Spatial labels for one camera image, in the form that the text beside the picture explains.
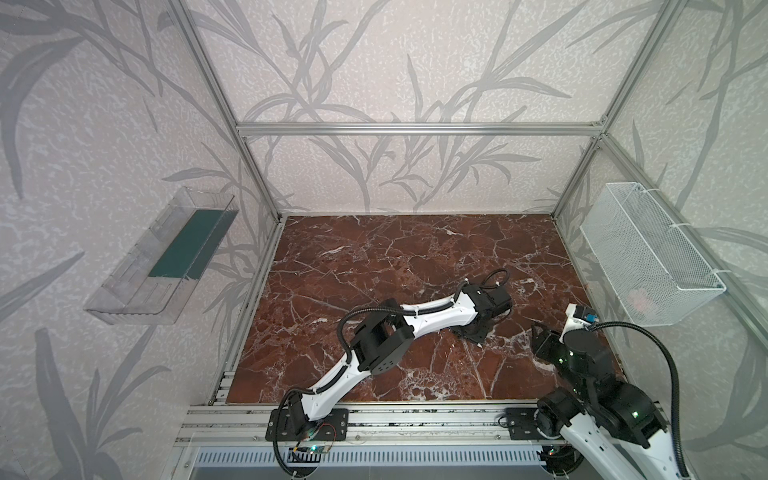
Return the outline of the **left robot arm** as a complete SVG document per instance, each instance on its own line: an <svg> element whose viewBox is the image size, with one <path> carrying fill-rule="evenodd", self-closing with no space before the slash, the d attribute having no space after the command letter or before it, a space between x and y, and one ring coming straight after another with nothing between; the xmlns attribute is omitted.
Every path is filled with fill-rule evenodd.
<svg viewBox="0 0 768 480"><path fill-rule="evenodd" d="M277 439L305 437L356 385L397 366L416 339L449 329L480 345L494 320L512 306L504 286L465 281L454 294L435 301L401 305L388 299L350 311L337 325L343 356L312 386L292 388L281 399L275 412L287 420L287 433Z"/></svg>

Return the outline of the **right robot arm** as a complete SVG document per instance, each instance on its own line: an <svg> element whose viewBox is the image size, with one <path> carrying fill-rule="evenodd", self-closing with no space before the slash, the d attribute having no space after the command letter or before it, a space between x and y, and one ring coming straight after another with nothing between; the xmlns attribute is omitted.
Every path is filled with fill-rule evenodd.
<svg viewBox="0 0 768 480"><path fill-rule="evenodd" d="M619 379L598 332L624 328L648 338L669 370L670 412L642 389ZM689 479L681 442L680 379L669 349L650 331L620 321L593 322L565 332L535 322L534 356L569 384L537 401L537 428L563 438L605 479Z"/></svg>

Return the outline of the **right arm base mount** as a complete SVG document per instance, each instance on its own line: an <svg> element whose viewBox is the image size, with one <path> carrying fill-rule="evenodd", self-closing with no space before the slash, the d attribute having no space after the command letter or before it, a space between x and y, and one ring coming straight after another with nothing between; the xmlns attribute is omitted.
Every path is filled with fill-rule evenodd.
<svg viewBox="0 0 768 480"><path fill-rule="evenodd" d="M505 429L511 440L545 440L538 429L535 406L512 406L505 408L498 424Z"/></svg>

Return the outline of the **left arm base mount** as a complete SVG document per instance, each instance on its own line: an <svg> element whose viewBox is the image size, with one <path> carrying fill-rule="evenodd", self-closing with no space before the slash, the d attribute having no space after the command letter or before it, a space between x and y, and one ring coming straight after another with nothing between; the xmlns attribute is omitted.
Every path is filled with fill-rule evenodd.
<svg viewBox="0 0 768 480"><path fill-rule="evenodd" d="M294 419L287 408L274 409L270 413L265 439L269 442L343 441L347 436L348 421L348 409L333 409L321 420Z"/></svg>

